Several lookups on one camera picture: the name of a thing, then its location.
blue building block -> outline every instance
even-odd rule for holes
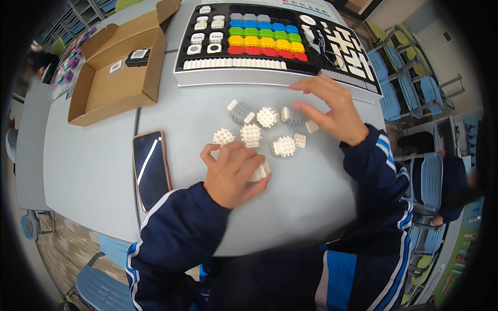
[[[271,23],[268,21],[260,21],[258,24],[258,30],[261,30],[261,29],[273,30],[273,26],[271,26]]]
[[[273,31],[285,31],[285,26],[282,23],[273,23]]]
[[[257,28],[257,23],[255,20],[246,20],[245,22],[242,23],[242,29],[246,28]]]
[[[240,27],[240,28],[243,28],[243,22],[240,19],[232,19],[230,21],[230,27]]]
[[[297,29],[294,25],[287,25],[287,33],[299,33],[299,29]]]

hand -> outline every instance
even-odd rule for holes
[[[322,131],[350,146],[360,144],[368,136],[369,129],[360,119],[351,94],[334,80],[319,75],[303,79],[289,87],[293,90],[302,90],[304,94],[313,93],[330,107],[330,111],[323,114],[309,104],[292,103],[294,110],[315,121]]]
[[[218,149],[220,154],[215,160],[211,151]],[[232,157],[233,152],[237,153],[235,157]],[[249,178],[264,162],[264,155],[245,148],[239,141],[221,148],[220,145],[207,144],[201,152],[201,159],[208,167],[204,188],[216,203],[227,209],[242,205],[263,192],[271,178],[270,174],[258,183],[247,186]]]

blue chair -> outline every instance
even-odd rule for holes
[[[101,252],[95,254],[76,277],[79,295],[99,311],[134,310],[128,284],[123,284],[101,270],[92,268],[102,256],[107,256],[125,268],[127,251],[131,243],[99,234]]]

green chair back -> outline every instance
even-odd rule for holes
[[[51,51],[52,54],[59,56],[59,58],[64,55],[64,52],[66,52],[66,44],[64,44],[64,41],[61,37],[58,37],[57,40],[55,40],[55,42],[52,44]]]
[[[119,12],[122,9],[132,6],[140,1],[142,0],[118,0],[118,2],[116,2],[116,7],[114,8],[114,10],[115,12]]]

cardboard box lid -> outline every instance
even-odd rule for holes
[[[116,24],[107,25],[106,28],[101,29],[81,46],[81,52],[85,55],[86,61],[89,62],[95,56],[128,38],[159,27],[179,8],[180,0],[160,1],[156,3],[156,10],[154,11],[145,13],[120,26]]]

